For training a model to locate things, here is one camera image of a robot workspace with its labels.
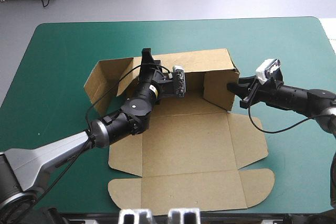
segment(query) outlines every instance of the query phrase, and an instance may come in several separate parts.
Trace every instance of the cardboard flap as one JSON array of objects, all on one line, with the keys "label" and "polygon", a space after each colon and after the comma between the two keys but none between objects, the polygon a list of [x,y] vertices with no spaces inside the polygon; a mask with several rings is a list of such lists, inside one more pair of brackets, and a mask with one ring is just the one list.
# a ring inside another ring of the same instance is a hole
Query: cardboard flap
[{"label": "cardboard flap", "polygon": [[237,82],[239,72],[231,71],[209,71],[204,76],[203,98],[217,106],[230,111],[232,109],[235,95],[227,90],[227,84]]},{"label": "cardboard flap", "polygon": [[[265,135],[254,128],[248,116],[228,113],[227,118],[238,169],[267,157]],[[258,118],[253,120],[262,128]]]},{"label": "cardboard flap", "polygon": [[114,179],[109,191],[121,209],[137,206],[163,215],[171,208],[181,207],[197,207],[201,211],[245,209],[262,202],[274,181],[269,169],[232,170]]},{"label": "cardboard flap", "polygon": [[161,60],[161,65],[169,69],[174,65],[183,66],[186,73],[235,68],[226,48],[155,55],[153,58]]},{"label": "cardboard flap", "polygon": [[121,209],[141,208],[141,179],[113,179],[108,184],[109,194]]},{"label": "cardboard flap", "polygon": [[142,134],[129,135],[112,144],[109,155],[111,168],[142,176]]},{"label": "cardboard flap", "polygon": [[270,169],[239,171],[244,188],[247,207],[255,206],[264,201],[272,191],[275,175]]},{"label": "cardboard flap", "polygon": [[[124,69],[124,72],[120,75],[119,79],[125,74],[131,71],[134,67],[141,64],[141,57],[132,58],[129,65]],[[139,75],[140,68],[134,69],[130,74],[128,74],[123,80],[119,82],[117,96],[121,95],[125,89],[131,84],[131,82]]]}]

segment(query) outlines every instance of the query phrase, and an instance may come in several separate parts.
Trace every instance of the white sticker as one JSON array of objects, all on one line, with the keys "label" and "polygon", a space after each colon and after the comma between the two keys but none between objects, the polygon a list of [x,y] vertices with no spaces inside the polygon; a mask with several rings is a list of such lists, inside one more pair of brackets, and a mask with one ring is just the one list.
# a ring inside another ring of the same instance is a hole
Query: white sticker
[{"label": "white sticker", "polygon": [[158,93],[156,87],[154,87],[153,85],[150,85],[149,89],[152,90],[155,93],[156,98],[158,98],[159,93]]}]

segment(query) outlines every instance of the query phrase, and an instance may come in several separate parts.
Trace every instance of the green mat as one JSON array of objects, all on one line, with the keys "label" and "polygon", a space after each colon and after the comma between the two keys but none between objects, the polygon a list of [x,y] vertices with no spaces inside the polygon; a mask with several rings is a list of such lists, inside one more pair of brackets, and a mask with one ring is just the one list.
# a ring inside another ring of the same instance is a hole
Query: green mat
[{"label": "green mat", "polygon": [[[312,17],[42,24],[0,108],[0,150],[36,148],[83,130],[90,105],[83,85],[96,62],[139,56],[144,47],[151,47],[153,54],[228,48],[241,76],[253,75],[266,58],[279,58],[287,85],[336,91],[336,57],[321,24]],[[246,114],[238,104],[236,99],[233,112]],[[303,118],[264,104],[253,106],[252,114],[267,130]],[[333,136],[310,121],[266,138],[269,156],[248,168],[272,169],[274,189],[258,206],[233,212],[330,209]],[[107,159],[108,149],[83,154],[39,206],[56,206],[63,212],[118,211],[107,184],[131,175],[112,170]]]}]

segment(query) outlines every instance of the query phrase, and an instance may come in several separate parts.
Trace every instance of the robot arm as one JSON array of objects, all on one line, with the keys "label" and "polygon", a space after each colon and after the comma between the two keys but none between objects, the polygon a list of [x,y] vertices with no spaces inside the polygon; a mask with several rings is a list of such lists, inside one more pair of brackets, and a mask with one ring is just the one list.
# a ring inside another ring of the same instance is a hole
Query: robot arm
[{"label": "robot arm", "polygon": [[[278,59],[265,60],[255,76],[239,78],[238,83],[229,83],[227,88],[241,98],[241,108],[249,109],[253,104],[264,102],[277,109],[292,110],[315,119],[324,131],[336,137],[336,94],[284,85]],[[331,206],[336,208],[336,154],[330,173]]]},{"label": "robot arm", "polygon": [[184,70],[164,73],[150,48],[142,50],[138,85],[117,111],[90,124],[90,129],[34,150],[0,153],[0,223],[11,223],[48,188],[50,173],[93,147],[107,147],[149,128],[152,109],[165,97],[184,97]]}]

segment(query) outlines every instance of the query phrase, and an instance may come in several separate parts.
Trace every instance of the cardboard box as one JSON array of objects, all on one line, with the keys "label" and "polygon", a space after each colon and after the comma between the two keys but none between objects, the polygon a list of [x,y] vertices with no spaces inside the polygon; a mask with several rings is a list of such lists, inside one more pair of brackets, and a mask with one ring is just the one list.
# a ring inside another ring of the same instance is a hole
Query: cardboard box
[{"label": "cardboard box", "polygon": [[[162,99],[149,130],[111,145],[111,168],[142,177],[112,180],[113,201],[120,208],[150,208],[155,215],[170,208],[242,209],[262,202],[275,176],[269,169],[239,170],[268,150],[263,133],[247,116],[227,112],[234,95],[226,85],[239,77],[227,49],[154,58],[169,69],[184,67],[187,93],[183,99]],[[140,62],[141,57],[99,61],[85,84],[91,102]],[[139,69],[120,82],[97,111],[104,114],[112,96],[131,93],[138,74]]]}]

